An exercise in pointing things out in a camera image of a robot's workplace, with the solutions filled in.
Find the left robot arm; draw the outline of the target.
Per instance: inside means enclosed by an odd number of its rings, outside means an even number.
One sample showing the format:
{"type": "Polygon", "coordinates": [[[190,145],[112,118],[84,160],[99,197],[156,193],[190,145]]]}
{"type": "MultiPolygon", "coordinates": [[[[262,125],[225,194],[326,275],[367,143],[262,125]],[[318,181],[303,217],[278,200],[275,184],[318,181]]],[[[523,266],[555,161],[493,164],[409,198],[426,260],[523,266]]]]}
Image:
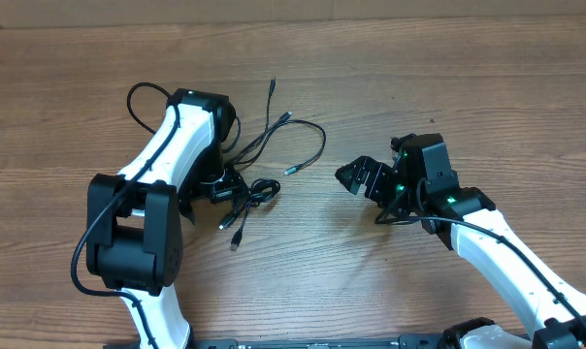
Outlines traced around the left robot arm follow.
{"type": "Polygon", "coordinates": [[[195,218],[193,201],[236,202],[247,188],[223,161],[237,118],[228,96],[180,88],[166,98],[163,122],[139,156],[89,183],[87,226],[76,250],[102,279],[100,296],[125,302],[138,348],[192,347],[175,288],[181,221],[195,218]]]}

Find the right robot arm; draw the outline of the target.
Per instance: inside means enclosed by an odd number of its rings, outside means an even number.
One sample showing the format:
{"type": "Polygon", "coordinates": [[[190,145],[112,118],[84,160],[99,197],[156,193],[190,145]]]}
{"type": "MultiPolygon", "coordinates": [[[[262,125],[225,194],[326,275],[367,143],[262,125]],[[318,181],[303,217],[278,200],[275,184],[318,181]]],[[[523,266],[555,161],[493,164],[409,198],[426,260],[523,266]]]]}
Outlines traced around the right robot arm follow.
{"type": "Polygon", "coordinates": [[[441,135],[393,138],[393,165],[361,156],[335,177],[380,209],[377,225],[418,223],[474,266],[509,305],[523,336],[479,317],[446,329],[438,348],[586,348],[586,295],[548,267],[510,228],[495,203],[463,187],[441,135]]]}

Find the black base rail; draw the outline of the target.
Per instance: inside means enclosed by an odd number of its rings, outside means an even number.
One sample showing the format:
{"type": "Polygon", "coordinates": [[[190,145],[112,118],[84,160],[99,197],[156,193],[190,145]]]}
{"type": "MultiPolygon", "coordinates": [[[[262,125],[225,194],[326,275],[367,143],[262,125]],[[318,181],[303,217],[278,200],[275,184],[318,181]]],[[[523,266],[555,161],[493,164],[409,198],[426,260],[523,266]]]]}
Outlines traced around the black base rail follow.
{"type": "MultiPolygon", "coordinates": [[[[475,338],[462,348],[531,348],[530,341],[522,337],[509,338],[505,334],[495,340],[475,338]]],[[[191,338],[185,348],[192,349],[436,349],[457,348],[446,346],[442,334],[402,334],[394,338],[308,339],[273,341],[238,341],[235,339],[196,340],[191,338]]]]}

